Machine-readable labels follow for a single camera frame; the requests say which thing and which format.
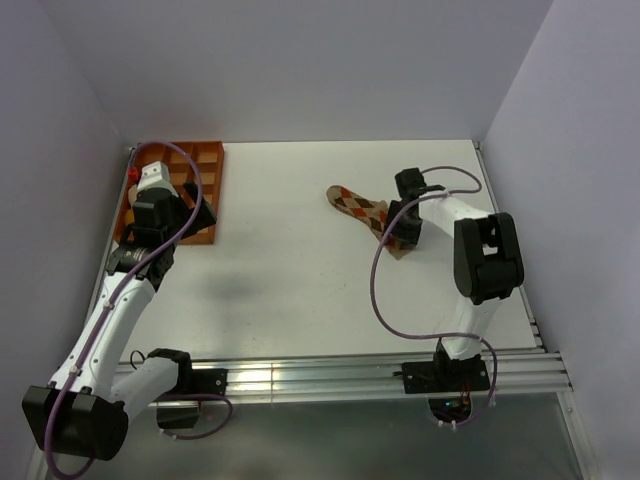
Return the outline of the tan argyle sock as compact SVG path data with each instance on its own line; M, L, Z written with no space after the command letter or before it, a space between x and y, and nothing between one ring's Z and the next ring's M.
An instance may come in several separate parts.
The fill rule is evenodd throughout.
M369 200L341 185L330 186L326 190L326 198L336 210L364 224L378 241L382 240L392 222L391 215L398 213L401 207L397 201L388 204L384 200ZM396 232L400 227L401 221L398 221L384 245L396 260L400 260L416 249L414 244L403 239Z

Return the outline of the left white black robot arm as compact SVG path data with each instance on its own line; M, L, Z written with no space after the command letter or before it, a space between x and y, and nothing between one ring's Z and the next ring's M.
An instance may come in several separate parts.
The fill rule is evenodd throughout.
M194 205L167 187L139 191L134 220L110 254L99 301L72 352L44 387L31 386L22 408L38 447L56 454L110 460L131 421L151 402L183 399L195 386L188 353L153 350L118 381L120 357L145 308L174 263L177 243L216 222L202 188L183 185Z

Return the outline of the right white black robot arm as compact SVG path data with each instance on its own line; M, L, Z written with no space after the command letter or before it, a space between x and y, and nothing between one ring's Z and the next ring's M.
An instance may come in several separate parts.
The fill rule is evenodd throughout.
M524 265L513 217L475 208L460 199L482 190L472 173L449 166L469 177L473 187L448 188L427 184L430 167L404 169L395 175L397 200L390 203L382 240L401 251L415 248L422 224L428 222L453 242L452 271L458 291L454 313L456 330L438 339L433 378L452 390L481 363L486 331L501 303L524 281Z

